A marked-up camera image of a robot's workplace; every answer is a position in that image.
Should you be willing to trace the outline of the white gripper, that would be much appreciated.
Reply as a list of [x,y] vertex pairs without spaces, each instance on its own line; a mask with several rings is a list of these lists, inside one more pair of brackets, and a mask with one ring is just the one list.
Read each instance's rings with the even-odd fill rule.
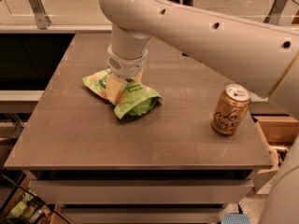
[[128,82],[125,79],[133,78],[136,82],[141,82],[143,77],[143,68],[148,61],[148,51],[142,54],[140,58],[127,59],[117,55],[112,46],[107,49],[107,67],[114,73],[107,75],[106,94],[107,99],[115,105]]

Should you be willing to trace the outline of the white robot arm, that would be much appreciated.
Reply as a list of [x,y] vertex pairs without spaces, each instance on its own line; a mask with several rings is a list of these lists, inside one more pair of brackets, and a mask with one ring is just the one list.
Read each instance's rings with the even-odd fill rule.
[[299,31],[167,0],[99,0],[112,23],[108,65],[120,77],[145,65],[156,37],[299,119]]

